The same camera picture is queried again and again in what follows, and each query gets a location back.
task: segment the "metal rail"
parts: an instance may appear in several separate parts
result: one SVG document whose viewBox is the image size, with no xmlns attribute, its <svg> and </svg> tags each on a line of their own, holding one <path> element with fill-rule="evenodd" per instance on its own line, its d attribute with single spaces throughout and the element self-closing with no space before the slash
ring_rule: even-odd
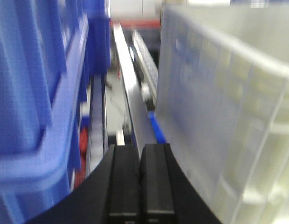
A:
<svg viewBox="0 0 289 224">
<path fill-rule="evenodd" d="M 147 82 L 150 88 L 150 93 L 153 99 L 153 102 L 156 103 L 157 99 L 157 83 L 158 83 L 158 69 L 150 55 L 150 52 L 137 31 L 132 33 L 132 41 L 136 54 L 139 60 L 140 69 L 144 74 L 144 80 Z"/>
<path fill-rule="evenodd" d="M 146 113 L 145 103 L 141 97 L 140 88 L 121 25 L 114 24 L 113 34 L 116 42 L 117 57 L 123 78 L 132 131 L 140 157 L 145 144 L 156 143 L 156 139 Z"/>
</svg>

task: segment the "plastic bin rim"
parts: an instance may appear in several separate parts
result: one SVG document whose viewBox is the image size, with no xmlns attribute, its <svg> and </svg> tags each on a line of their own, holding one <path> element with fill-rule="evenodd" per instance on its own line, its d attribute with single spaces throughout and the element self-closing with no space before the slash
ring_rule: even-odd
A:
<svg viewBox="0 0 289 224">
<path fill-rule="evenodd" d="M 179 7 L 169 6 L 168 11 L 178 12 Z M 182 19 L 187 18 L 187 15 L 176 14 Z M 272 74 L 277 77 L 289 78 L 289 63 L 284 63 L 275 57 L 270 56 L 251 45 L 245 43 L 232 35 L 219 31 L 206 24 L 191 21 L 190 25 L 200 34 L 208 36 L 213 42 L 223 45 L 225 48 L 232 50 L 237 55 L 245 58 L 252 65 Z"/>
<path fill-rule="evenodd" d="M 36 153 L 16 157 L 0 157 L 0 192 L 6 191 L 5 185 L 11 182 L 15 183 L 11 188 L 16 191 L 18 191 L 19 186 L 26 185 L 28 182 L 35 182 L 39 185 L 40 180 L 43 180 L 48 186 L 51 184 L 50 180 L 53 176 L 62 175 L 67 168 L 76 111 L 74 105 L 77 104 L 78 99 L 79 81 L 88 33 L 88 21 L 85 15 L 80 20 L 80 27 L 80 30 L 76 31 L 67 57 L 68 73 L 61 76 L 57 88 L 56 99 L 52 107 L 53 124 L 47 127 L 40 148 Z M 32 189 L 36 191 L 33 185 L 30 185 L 26 191 Z"/>
</svg>

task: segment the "blue plastic crate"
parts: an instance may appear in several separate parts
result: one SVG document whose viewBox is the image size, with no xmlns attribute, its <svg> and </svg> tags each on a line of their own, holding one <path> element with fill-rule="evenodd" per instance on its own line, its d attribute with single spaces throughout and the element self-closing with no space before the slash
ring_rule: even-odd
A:
<svg viewBox="0 0 289 224">
<path fill-rule="evenodd" d="M 0 0 L 0 223 L 23 223 L 69 193 L 87 33 L 81 0 Z"/>
<path fill-rule="evenodd" d="M 84 0 L 83 9 L 89 21 L 86 57 L 89 75 L 106 75 L 110 67 L 109 1 Z"/>
<path fill-rule="evenodd" d="M 80 18 L 82 0 L 0 0 L 0 155 L 38 148 Z"/>
</svg>

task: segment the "white wall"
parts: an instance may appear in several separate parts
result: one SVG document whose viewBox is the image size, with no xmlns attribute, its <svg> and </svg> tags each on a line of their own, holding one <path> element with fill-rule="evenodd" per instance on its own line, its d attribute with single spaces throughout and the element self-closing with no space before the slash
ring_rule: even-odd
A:
<svg viewBox="0 0 289 224">
<path fill-rule="evenodd" d="M 153 18 L 156 17 L 155 6 L 162 0 L 110 0 L 111 17 L 115 18 Z"/>
</svg>

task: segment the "blue edge strip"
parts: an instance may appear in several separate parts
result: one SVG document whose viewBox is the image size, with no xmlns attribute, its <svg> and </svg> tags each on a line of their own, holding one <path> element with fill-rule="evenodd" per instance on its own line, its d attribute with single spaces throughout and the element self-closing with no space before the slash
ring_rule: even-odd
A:
<svg viewBox="0 0 289 224">
<path fill-rule="evenodd" d="M 163 135 L 162 129 L 160 128 L 160 126 L 156 120 L 155 113 L 154 112 L 148 112 L 148 117 L 151 121 L 152 128 L 154 130 L 157 143 L 158 144 L 165 144 L 166 139 L 165 139 L 165 136 Z"/>
</svg>

